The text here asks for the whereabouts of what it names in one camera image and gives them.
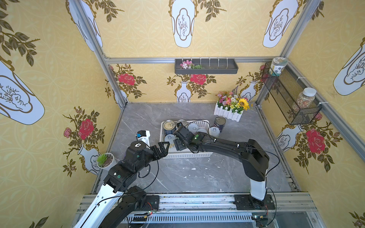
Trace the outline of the yellow label white-lid can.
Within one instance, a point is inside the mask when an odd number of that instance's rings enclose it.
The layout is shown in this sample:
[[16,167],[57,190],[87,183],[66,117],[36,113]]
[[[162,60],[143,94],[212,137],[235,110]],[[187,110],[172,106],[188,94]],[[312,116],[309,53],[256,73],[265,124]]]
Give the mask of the yellow label white-lid can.
[[175,147],[175,143],[174,143],[175,139],[176,139],[176,136],[169,134],[169,135],[165,136],[164,141],[169,142],[170,143],[169,148],[172,149]]

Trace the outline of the blue tin can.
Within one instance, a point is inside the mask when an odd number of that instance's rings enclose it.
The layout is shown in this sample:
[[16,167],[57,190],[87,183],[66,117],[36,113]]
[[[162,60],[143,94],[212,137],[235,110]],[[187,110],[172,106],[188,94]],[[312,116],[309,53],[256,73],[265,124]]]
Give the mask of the blue tin can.
[[176,122],[176,127],[178,128],[178,127],[180,127],[180,126],[184,126],[184,127],[186,127],[188,125],[188,122],[187,121],[185,121],[185,120],[178,120],[177,122]]
[[176,123],[173,120],[163,122],[163,132],[165,135],[173,135],[176,130]]

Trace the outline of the white perforated plastic basket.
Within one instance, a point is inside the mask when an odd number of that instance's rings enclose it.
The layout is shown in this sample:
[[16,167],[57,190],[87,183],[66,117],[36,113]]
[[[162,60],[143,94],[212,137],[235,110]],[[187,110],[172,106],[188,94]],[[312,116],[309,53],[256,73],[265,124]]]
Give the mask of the white perforated plastic basket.
[[[165,121],[161,122],[160,127],[160,141],[163,141],[166,134],[163,129]],[[193,123],[197,124],[199,128],[204,128],[205,130],[208,130],[210,127],[210,122],[208,120],[187,120],[188,124]],[[175,147],[172,147],[169,149],[168,155],[165,157],[165,159],[186,159],[186,158],[204,158],[204,157],[210,157],[213,154],[213,152],[199,152],[197,154],[191,153],[189,149],[184,149],[182,151],[177,151]]]

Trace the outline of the green label white-lid can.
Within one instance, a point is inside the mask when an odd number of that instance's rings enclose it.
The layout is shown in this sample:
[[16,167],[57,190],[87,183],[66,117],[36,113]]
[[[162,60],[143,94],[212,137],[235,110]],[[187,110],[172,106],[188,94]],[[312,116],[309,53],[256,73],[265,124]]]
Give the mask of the green label white-lid can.
[[208,133],[212,137],[219,137],[221,131],[220,131],[220,129],[218,127],[210,127]]

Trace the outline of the dark tomato tin can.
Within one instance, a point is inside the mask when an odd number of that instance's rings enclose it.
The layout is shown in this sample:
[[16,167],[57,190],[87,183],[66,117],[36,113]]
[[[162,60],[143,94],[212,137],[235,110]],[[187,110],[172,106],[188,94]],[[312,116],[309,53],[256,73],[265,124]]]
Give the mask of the dark tomato tin can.
[[218,116],[215,118],[214,127],[217,127],[220,130],[220,132],[223,131],[225,124],[226,124],[226,119],[224,117]]

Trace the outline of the pink label white-lid can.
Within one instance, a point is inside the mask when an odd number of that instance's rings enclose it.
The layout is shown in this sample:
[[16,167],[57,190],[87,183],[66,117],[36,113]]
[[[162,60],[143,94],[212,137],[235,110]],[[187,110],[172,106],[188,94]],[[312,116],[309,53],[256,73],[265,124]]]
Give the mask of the pink label white-lid can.
[[201,128],[201,129],[198,129],[198,130],[197,130],[197,133],[198,133],[198,134],[201,134],[201,133],[208,134],[208,131],[207,131],[206,129],[204,129],[204,128]]

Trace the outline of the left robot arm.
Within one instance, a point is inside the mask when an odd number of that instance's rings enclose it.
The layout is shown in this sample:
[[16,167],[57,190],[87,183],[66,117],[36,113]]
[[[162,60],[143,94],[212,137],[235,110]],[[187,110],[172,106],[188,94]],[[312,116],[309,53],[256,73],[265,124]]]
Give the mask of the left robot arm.
[[145,205],[146,192],[130,185],[143,168],[166,157],[169,147],[169,142],[154,146],[140,140],[132,142],[124,159],[108,171],[99,193],[75,227],[116,228],[131,212],[141,209]]

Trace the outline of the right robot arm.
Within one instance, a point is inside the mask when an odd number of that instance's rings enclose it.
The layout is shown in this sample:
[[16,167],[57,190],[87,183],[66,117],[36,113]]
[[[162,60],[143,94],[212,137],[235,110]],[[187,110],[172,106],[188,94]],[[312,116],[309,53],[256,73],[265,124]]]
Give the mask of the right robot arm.
[[192,133],[180,126],[173,133],[177,150],[189,149],[192,153],[209,152],[234,158],[242,163],[244,173],[250,179],[250,195],[263,201],[267,194],[267,174],[270,158],[253,139],[247,142],[229,141],[208,133]]

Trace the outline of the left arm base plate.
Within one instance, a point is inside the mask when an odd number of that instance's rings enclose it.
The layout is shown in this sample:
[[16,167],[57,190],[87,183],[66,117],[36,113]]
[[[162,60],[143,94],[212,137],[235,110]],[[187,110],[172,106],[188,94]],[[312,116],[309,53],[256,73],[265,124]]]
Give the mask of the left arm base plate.
[[145,199],[145,204],[144,204],[143,210],[157,211],[159,209],[159,202],[160,202],[160,197],[158,195],[147,195],[146,199]]

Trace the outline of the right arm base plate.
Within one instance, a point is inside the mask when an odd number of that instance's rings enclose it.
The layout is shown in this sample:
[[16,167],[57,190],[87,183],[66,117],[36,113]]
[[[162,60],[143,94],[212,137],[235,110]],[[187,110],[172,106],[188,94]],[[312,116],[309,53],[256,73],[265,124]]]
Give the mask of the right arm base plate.
[[276,209],[276,203],[270,194],[267,194],[263,200],[256,199],[251,195],[235,195],[233,204],[239,211]]

